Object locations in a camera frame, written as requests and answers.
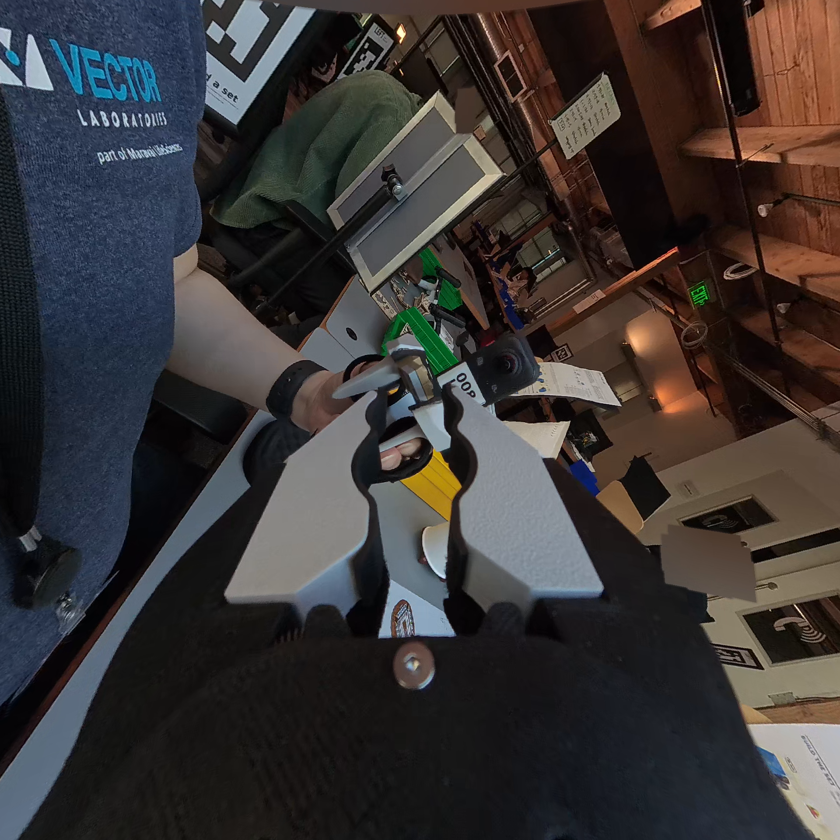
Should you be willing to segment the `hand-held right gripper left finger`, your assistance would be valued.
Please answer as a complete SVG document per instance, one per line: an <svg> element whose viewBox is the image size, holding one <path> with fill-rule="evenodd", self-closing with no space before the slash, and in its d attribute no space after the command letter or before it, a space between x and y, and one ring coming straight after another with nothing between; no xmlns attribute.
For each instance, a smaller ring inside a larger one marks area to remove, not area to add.
<svg viewBox="0 0 840 840"><path fill-rule="evenodd" d="M373 606L385 585L371 486L380 474L387 394L362 395L289 457L225 591L231 604L300 613Z"/></svg>

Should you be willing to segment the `person's left forearm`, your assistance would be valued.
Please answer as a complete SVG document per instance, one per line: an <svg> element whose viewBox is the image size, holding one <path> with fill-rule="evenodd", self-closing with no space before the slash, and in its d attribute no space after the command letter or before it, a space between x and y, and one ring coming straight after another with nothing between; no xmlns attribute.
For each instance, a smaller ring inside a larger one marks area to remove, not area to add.
<svg viewBox="0 0 840 840"><path fill-rule="evenodd" d="M266 410L271 387L301 355L198 266L194 245L173 260L175 326L165 369Z"/></svg>

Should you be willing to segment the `person's left hand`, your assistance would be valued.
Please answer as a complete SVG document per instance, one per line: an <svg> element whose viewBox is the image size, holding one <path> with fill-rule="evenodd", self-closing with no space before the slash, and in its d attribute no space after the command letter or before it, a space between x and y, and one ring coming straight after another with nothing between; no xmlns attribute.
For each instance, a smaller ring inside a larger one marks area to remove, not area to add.
<svg viewBox="0 0 840 840"><path fill-rule="evenodd" d="M303 382L294 397L290 421L311 435L321 432L354 404L351 397L334 398L334 392L342 383L342 373L313 373Z"/></svg>

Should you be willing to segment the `white printed paper sheet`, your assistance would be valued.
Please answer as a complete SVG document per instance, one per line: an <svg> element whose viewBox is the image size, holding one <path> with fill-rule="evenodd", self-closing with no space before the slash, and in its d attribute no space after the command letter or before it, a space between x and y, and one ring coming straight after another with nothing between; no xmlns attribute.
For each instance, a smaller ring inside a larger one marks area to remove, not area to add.
<svg viewBox="0 0 840 840"><path fill-rule="evenodd" d="M539 363L537 380L514 393L514 396L562 397L616 408L622 405L602 372L557 362Z"/></svg>

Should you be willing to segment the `yellow plastic bin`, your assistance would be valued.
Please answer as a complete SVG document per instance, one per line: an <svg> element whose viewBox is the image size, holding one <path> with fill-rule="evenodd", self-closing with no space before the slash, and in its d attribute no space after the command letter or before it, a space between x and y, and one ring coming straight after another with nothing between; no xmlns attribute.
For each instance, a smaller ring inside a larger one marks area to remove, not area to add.
<svg viewBox="0 0 840 840"><path fill-rule="evenodd" d="M461 485L440 453L434 451L426 466L415 475L402 479L402 483L444 520L451 519L453 501Z"/></svg>

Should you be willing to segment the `black wrist watch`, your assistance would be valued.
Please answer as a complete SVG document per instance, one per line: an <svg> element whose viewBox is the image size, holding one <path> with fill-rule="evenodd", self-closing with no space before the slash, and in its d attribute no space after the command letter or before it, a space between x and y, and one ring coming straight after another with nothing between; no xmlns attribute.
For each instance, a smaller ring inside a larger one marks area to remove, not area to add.
<svg viewBox="0 0 840 840"><path fill-rule="evenodd" d="M326 370L310 360L300 360L289 365L275 380L266 396L266 410L275 419L291 419L295 399L313 375Z"/></svg>

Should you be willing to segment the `white framed light panel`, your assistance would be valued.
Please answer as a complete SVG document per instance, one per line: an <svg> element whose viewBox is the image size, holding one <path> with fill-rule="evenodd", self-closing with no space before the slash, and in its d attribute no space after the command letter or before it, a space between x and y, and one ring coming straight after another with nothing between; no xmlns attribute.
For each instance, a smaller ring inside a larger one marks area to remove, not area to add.
<svg viewBox="0 0 840 840"><path fill-rule="evenodd" d="M455 108L445 94L436 92L416 115L374 157L363 171L336 196L328 208L335 228L346 225L373 195L383 187L382 170L391 165L408 189L414 189L421 175L443 163L467 141L456 132Z"/></svg>
<svg viewBox="0 0 840 840"><path fill-rule="evenodd" d="M351 237L349 255L369 295L378 291L405 263L457 220L503 178L480 142L471 134L437 152L392 199Z"/></svg>

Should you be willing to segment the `black framed symbol poster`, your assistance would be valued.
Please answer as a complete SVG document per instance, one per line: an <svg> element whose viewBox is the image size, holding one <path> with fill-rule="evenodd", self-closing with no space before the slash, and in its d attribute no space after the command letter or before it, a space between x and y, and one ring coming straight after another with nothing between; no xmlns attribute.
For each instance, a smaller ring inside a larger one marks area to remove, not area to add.
<svg viewBox="0 0 840 840"><path fill-rule="evenodd" d="M726 502L680 518L679 525L704 531L740 534L778 521L777 517L754 496Z"/></svg>
<svg viewBox="0 0 840 840"><path fill-rule="evenodd" d="M839 655L839 594L741 614L771 665Z"/></svg>

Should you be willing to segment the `black light stand pole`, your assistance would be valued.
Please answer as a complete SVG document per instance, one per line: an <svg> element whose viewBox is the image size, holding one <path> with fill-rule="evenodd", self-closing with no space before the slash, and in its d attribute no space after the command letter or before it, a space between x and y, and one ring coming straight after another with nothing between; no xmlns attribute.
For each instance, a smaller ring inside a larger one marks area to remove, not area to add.
<svg viewBox="0 0 840 840"><path fill-rule="evenodd" d="M280 287L264 302L260 303L254 310L255 316L260 317L263 312L273 308L279 299L292 287L296 286L300 279L308 273L320 268L329 261L336 253L350 240L356 236L362 228L370 223L374 217L384 208L401 202L406 197L406 188L401 176L393 164L385 164L381 171L382 187L352 216L352 218L341 226L336 233L321 248L312 255L305 264L299 267L296 272L285 280Z"/></svg>

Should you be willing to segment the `black office chair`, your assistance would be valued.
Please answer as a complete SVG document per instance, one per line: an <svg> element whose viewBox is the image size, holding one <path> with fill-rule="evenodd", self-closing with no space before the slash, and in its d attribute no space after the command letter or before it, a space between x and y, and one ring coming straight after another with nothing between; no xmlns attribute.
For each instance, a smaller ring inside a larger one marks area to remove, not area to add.
<svg viewBox="0 0 840 840"><path fill-rule="evenodd" d="M242 228L205 217L203 242L224 259L225 287L248 306L258 295L270 298L323 247L331 236L328 227L298 203L280 223ZM354 273L345 250L338 248L320 266L310 268L286 287L275 306L299 320L324 316L340 297Z"/></svg>

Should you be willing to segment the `small black-white tag sign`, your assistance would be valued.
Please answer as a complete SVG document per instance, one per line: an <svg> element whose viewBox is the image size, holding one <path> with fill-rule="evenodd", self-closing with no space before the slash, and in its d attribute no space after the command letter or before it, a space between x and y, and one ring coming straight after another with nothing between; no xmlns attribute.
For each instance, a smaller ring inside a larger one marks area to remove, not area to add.
<svg viewBox="0 0 840 840"><path fill-rule="evenodd" d="M395 45L394 30L379 18L372 18L334 79L337 81L369 70L381 69Z"/></svg>

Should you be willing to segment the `white printed instruction sheet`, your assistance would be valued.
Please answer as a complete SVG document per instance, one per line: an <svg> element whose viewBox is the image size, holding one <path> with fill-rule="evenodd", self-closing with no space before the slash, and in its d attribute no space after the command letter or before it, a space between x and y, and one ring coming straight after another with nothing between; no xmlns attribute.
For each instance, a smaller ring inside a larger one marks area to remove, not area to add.
<svg viewBox="0 0 840 840"><path fill-rule="evenodd" d="M813 838L839 838L839 727L748 725L782 794Z"/></svg>

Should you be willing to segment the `large black-white tag poster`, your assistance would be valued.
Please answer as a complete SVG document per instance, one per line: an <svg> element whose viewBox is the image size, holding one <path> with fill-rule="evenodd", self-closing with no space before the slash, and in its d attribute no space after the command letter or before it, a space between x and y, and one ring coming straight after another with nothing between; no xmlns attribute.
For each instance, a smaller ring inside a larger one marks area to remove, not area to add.
<svg viewBox="0 0 840 840"><path fill-rule="evenodd" d="M237 128L316 11L273 2L202 1L205 111Z"/></svg>

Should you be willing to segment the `white handwritten wall board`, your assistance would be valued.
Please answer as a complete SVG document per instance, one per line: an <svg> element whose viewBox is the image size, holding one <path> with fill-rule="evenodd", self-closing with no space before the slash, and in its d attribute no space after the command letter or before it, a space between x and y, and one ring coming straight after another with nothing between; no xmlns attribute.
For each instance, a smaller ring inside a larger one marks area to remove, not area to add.
<svg viewBox="0 0 840 840"><path fill-rule="evenodd" d="M567 161L601 136L622 116L609 76L602 72L549 120Z"/></svg>

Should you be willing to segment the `black wall speaker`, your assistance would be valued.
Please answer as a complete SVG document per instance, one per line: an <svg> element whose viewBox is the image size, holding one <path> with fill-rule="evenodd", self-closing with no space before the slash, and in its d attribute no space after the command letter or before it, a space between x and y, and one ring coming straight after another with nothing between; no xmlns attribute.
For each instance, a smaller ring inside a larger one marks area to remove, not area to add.
<svg viewBox="0 0 840 840"><path fill-rule="evenodd" d="M731 109L746 117L760 108L760 93L743 1L707 2Z"/></svg>

